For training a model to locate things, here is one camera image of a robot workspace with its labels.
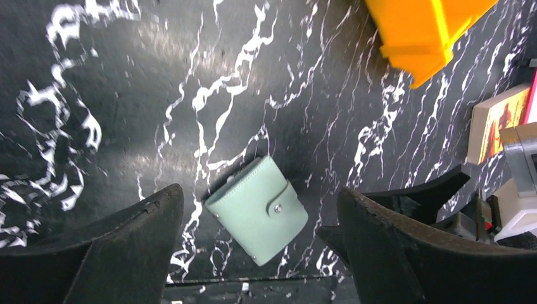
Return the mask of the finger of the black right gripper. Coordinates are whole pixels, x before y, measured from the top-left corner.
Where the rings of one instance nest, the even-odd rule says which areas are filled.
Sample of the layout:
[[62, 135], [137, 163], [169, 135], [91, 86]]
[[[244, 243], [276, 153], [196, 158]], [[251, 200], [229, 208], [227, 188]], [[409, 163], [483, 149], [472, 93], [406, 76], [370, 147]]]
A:
[[394, 212], [432, 225], [436, 223], [439, 209], [470, 179], [466, 169], [457, 165], [440, 177], [417, 186], [364, 195]]

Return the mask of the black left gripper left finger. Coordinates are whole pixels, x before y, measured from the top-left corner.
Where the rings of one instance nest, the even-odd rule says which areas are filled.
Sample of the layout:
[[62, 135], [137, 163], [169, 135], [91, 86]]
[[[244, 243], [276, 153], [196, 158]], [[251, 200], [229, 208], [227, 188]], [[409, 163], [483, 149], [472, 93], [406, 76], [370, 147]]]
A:
[[1, 250], [2, 303], [159, 303], [182, 221], [171, 184], [91, 224]]

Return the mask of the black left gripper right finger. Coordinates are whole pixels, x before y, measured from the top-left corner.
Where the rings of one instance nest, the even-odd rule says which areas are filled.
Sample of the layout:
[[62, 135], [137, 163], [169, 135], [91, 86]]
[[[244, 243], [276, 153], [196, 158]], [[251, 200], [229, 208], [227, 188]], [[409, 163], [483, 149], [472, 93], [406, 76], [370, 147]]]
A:
[[478, 243], [344, 188], [337, 199], [361, 303], [535, 303], [536, 252]]

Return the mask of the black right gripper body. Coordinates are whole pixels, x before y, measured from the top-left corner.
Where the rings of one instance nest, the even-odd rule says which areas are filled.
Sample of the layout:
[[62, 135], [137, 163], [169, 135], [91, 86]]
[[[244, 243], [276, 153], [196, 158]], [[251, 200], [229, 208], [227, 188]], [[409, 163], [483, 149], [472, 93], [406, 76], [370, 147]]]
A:
[[478, 190], [460, 212], [433, 226], [471, 241], [536, 243], [536, 123], [500, 131], [512, 178], [490, 197]]

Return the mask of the mint green card holder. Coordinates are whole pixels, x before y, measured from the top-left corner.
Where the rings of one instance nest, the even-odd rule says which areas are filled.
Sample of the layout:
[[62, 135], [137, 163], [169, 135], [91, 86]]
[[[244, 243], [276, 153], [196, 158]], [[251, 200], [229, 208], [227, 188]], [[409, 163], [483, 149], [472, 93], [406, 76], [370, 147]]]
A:
[[308, 221], [293, 185], [269, 155], [240, 170], [205, 207], [258, 266], [278, 255]]

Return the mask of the orange three-compartment bin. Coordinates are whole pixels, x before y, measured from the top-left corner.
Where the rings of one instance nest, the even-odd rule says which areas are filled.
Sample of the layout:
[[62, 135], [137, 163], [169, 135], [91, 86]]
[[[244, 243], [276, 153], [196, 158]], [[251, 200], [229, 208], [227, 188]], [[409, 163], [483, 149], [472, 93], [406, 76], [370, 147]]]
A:
[[453, 59], [453, 45], [496, 1], [366, 1], [381, 37], [381, 55], [413, 77], [416, 89]]

